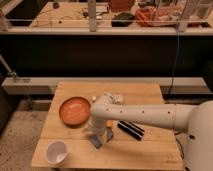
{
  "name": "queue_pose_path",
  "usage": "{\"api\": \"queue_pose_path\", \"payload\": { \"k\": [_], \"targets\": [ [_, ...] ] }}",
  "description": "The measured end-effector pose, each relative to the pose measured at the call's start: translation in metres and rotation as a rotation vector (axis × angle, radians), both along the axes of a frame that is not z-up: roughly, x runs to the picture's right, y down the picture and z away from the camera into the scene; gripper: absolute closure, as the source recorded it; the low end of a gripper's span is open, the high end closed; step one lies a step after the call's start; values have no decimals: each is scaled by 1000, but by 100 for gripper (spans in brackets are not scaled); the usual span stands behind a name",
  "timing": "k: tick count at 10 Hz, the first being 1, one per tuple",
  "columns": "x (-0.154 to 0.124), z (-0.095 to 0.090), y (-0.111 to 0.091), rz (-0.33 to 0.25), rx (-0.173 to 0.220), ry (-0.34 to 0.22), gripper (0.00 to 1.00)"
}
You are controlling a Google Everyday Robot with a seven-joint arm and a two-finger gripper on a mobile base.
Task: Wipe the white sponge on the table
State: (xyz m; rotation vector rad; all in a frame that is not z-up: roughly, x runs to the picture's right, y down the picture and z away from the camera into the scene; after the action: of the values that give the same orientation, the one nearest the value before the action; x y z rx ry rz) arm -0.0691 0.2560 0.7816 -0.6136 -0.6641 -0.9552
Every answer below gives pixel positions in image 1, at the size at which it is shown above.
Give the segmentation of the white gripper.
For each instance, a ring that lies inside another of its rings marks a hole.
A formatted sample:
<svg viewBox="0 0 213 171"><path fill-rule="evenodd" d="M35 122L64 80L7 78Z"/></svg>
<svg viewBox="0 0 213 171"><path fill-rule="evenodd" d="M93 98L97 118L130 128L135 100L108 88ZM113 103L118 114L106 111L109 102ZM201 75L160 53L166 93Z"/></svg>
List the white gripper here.
<svg viewBox="0 0 213 171"><path fill-rule="evenodd" d="M90 120L86 125L86 131L90 132L90 142L95 146L96 149L99 149L102 146L99 138L106 138L106 142L109 142L114 134L111 128L107 128L106 121L93 121Z"/></svg>

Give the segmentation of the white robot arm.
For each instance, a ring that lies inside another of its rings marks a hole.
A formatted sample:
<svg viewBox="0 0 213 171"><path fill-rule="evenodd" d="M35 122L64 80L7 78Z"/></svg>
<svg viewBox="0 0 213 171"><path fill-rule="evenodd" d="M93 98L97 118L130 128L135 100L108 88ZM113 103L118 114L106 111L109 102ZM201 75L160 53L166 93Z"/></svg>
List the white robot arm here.
<svg viewBox="0 0 213 171"><path fill-rule="evenodd" d="M129 121L184 132L187 144L184 171L213 171L213 100L199 105L118 105L116 95L104 93L90 107L90 130L100 136L108 120Z"/></svg>

